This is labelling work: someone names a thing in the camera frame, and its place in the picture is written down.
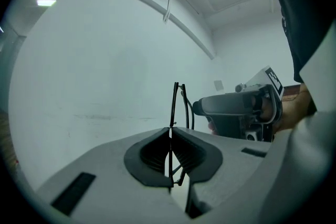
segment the gray surface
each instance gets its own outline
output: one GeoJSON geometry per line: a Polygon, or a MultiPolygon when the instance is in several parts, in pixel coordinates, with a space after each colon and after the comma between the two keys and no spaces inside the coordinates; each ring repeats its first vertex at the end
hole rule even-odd
{"type": "Polygon", "coordinates": [[[267,152],[271,146],[271,143],[214,136],[185,128],[179,129],[216,146],[223,155],[223,163],[216,174],[208,182],[194,185],[199,200],[207,202],[213,208],[236,192],[263,161],[263,158],[251,156],[241,150],[247,147],[267,152]]]}
{"type": "Polygon", "coordinates": [[[275,223],[292,212],[323,180],[336,147],[336,114],[317,113],[272,144],[236,140],[183,129],[216,145],[223,165],[206,183],[195,184],[198,199],[214,208],[191,220],[166,188],[144,187],[125,169],[123,156],[157,130],[98,146],[58,172],[38,191],[50,203],[80,173],[97,175],[74,210],[82,223],[275,223]],[[265,158],[240,151],[267,151],[265,158]]]}
{"type": "Polygon", "coordinates": [[[195,219],[194,223],[258,223],[258,215],[280,170],[289,134],[289,131],[279,133],[245,184],[210,213],[195,219]]]}
{"type": "Polygon", "coordinates": [[[336,111],[336,19],[319,48],[301,69],[316,108],[320,112],[336,111]]]}
{"type": "Polygon", "coordinates": [[[37,194],[52,202],[81,172],[97,176],[71,218],[82,223],[184,223],[189,217],[167,188],[145,187],[126,170],[126,150],[153,130],[98,146],[59,171],[37,194]]]}

